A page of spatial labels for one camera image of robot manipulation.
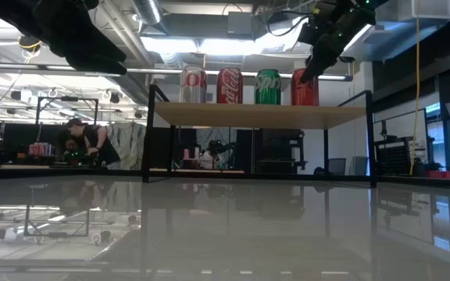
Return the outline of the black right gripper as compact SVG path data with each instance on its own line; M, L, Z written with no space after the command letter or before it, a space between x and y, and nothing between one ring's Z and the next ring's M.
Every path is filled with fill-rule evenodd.
M315 1L302 25L298 42L313 46L300 78L307 83L336 63L348 43L367 25L376 24L375 9L388 0Z

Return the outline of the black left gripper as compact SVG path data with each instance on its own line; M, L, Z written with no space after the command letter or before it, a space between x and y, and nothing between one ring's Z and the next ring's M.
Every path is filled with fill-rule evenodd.
M50 45L75 70L125 75L127 69L118 62L124 62L126 54L91 21L89 11L98 4L99 0L37 1L33 36Z

